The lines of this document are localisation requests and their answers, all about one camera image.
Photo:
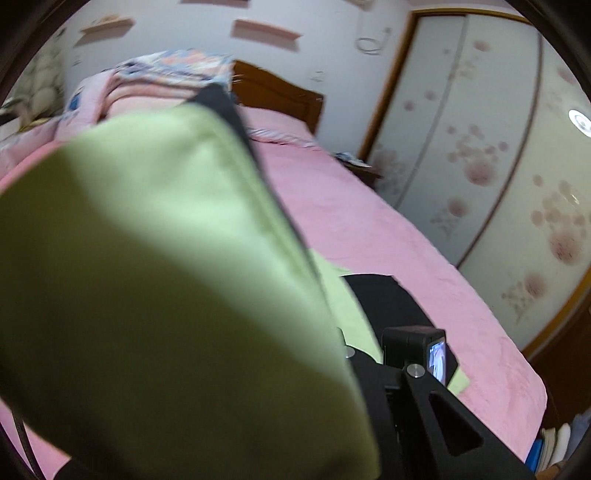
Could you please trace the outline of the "pink pillow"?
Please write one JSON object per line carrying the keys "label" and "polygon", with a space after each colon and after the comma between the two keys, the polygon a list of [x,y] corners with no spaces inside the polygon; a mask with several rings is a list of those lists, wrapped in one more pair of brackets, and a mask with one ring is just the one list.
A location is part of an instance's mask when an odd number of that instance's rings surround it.
{"label": "pink pillow", "polygon": [[259,143],[293,145],[320,150],[307,124],[287,114],[253,107],[238,107],[249,139]]}

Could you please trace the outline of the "books stack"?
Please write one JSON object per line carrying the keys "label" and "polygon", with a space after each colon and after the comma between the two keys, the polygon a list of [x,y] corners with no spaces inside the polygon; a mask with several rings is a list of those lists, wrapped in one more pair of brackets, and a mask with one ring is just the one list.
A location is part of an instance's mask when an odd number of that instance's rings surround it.
{"label": "books stack", "polygon": [[525,460],[537,479],[555,479],[590,439],[590,409],[558,429],[541,429]]}

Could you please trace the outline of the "wooden wall shelf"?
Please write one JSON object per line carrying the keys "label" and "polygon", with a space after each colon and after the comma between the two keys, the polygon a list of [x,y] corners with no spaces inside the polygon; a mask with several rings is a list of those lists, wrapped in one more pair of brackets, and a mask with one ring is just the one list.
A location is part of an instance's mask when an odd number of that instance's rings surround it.
{"label": "wooden wall shelf", "polygon": [[111,15],[93,22],[89,26],[80,29],[79,32],[82,35],[90,35],[112,29],[131,28],[134,25],[135,19],[132,17]]}

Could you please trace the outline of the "beige puffer coat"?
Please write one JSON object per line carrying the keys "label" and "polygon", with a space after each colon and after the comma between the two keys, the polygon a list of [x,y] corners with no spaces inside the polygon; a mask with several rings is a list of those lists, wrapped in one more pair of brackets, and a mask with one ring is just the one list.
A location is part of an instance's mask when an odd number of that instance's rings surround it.
{"label": "beige puffer coat", "polygon": [[20,101],[26,123],[52,117],[63,111],[65,67],[63,36],[65,27],[56,31],[34,55],[18,78],[11,96]]}

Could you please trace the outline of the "folded pink floral quilt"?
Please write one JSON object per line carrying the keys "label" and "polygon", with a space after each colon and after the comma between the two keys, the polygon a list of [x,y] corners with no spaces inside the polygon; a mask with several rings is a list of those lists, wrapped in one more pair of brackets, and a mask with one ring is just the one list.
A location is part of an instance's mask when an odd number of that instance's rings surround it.
{"label": "folded pink floral quilt", "polygon": [[73,90],[55,140],[66,142],[95,125],[126,97],[188,99],[208,84],[231,89],[235,57],[197,49],[165,50],[122,61],[84,78]]}

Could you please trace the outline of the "dark wooden nightstand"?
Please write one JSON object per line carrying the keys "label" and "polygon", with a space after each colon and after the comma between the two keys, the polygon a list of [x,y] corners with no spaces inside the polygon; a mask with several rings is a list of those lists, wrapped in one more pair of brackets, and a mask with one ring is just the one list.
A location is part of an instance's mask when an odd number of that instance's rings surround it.
{"label": "dark wooden nightstand", "polygon": [[334,157],[335,160],[338,160],[342,166],[345,166],[349,172],[358,177],[363,184],[366,184],[372,189],[375,189],[377,182],[382,179],[382,175],[375,167],[356,158],[356,156],[351,153],[335,152],[332,154],[332,157]]}

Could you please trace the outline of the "wooden headboard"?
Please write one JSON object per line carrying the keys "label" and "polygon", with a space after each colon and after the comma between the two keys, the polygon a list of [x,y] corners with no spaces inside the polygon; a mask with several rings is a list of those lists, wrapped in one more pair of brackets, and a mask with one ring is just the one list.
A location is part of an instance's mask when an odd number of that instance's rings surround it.
{"label": "wooden headboard", "polygon": [[325,96],[284,80],[280,76],[242,60],[233,64],[231,91],[246,107],[280,112],[303,121],[317,133]]}

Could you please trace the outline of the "floral sliding wardrobe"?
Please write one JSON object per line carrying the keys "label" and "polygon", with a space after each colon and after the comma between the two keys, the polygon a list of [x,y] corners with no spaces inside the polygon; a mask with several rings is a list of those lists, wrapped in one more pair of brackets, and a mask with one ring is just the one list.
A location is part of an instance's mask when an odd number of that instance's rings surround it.
{"label": "floral sliding wardrobe", "polygon": [[411,13],[361,150],[528,356],[590,287],[590,102],[514,14]]}

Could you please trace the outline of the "green and black hooded jacket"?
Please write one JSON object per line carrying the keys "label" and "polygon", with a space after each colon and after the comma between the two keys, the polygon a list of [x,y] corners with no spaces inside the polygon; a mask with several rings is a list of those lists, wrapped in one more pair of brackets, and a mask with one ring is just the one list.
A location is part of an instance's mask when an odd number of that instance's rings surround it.
{"label": "green and black hooded jacket", "polygon": [[1,396],[61,479],[442,479],[356,374],[219,85],[105,122],[1,196]]}

